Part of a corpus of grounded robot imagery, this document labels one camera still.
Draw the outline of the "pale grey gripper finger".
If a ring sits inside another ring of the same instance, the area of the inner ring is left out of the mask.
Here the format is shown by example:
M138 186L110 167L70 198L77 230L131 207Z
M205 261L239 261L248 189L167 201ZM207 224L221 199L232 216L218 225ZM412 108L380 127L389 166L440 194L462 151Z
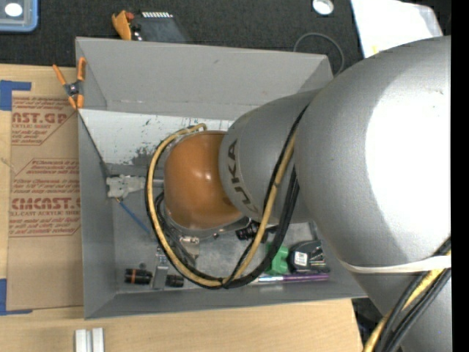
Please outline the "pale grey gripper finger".
M199 257L199 238L189 235L179 237L180 249L187 260L195 261Z
M155 270L153 272L152 289L162 290L166 286L166 277L169 272L169 261L162 248L158 247L155 253Z

